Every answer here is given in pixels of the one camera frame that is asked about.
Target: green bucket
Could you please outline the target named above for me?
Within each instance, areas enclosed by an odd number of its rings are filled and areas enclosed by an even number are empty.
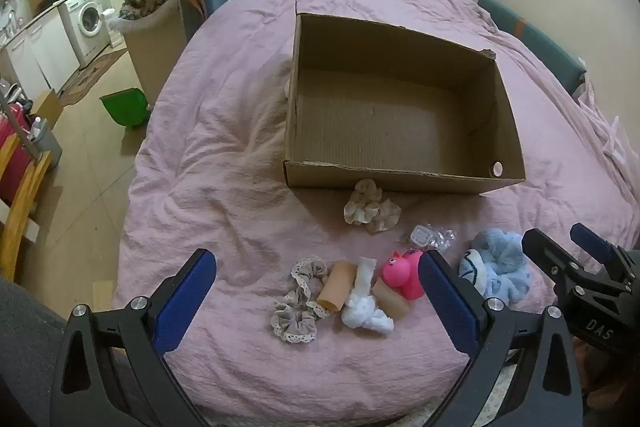
[[[149,117],[145,94],[137,87],[101,96],[102,105],[115,123],[124,127],[135,127]]]

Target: cardboard piece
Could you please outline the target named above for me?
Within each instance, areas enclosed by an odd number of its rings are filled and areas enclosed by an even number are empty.
[[[284,171],[290,187],[353,189],[371,178],[402,192],[479,194],[524,181],[494,52],[298,14]]]
[[[395,290],[389,288],[380,277],[378,277],[378,280],[376,280],[376,283],[373,285],[371,293],[376,298],[378,307],[395,321],[400,320],[411,311],[411,302]]]
[[[347,261],[336,261],[316,302],[332,312],[339,312],[356,280],[358,267]]]
[[[53,126],[60,118],[62,114],[62,104],[53,89],[43,92],[35,102],[33,102],[33,108],[31,114],[46,118],[49,121],[49,126]]]

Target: washing machine door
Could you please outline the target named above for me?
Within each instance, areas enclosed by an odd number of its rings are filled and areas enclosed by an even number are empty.
[[[93,37],[102,29],[99,6],[95,2],[88,2],[78,13],[78,27],[85,37]]]

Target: blue gripper pad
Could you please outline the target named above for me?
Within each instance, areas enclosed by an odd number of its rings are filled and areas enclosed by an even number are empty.
[[[478,320],[431,254],[420,256],[418,277],[454,347],[476,356],[482,347]]]
[[[161,357],[182,340],[198,308],[216,279],[216,258],[205,251],[175,289],[156,318],[154,349]]]
[[[569,237],[598,263],[607,264],[613,259],[611,245],[582,223],[576,223],[571,227]]]

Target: white cloth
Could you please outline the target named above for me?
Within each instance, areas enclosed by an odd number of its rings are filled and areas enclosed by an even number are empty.
[[[400,207],[393,201],[382,201],[382,188],[373,180],[360,180],[344,206],[344,220],[348,225],[367,225],[369,232],[385,232],[400,219]]]
[[[586,69],[584,60],[578,58]],[[620,171],[629,189],[640,201],[640,158],[631,149],[620,117],[615,117],[609,124],[596,106],[596,96],[589,73],[584,74],[584,92],[578,97],[578,105],[589,119],[593,130],[602,142],[602,152],[608,156]]]
[[[342,321],[350,328],[367,328],[378,333],[391,333],[394,320],[376,305],[376,300],[369,295],[371,279],[376,269],[376,260],[360,257],[358,273],[342,310]]]

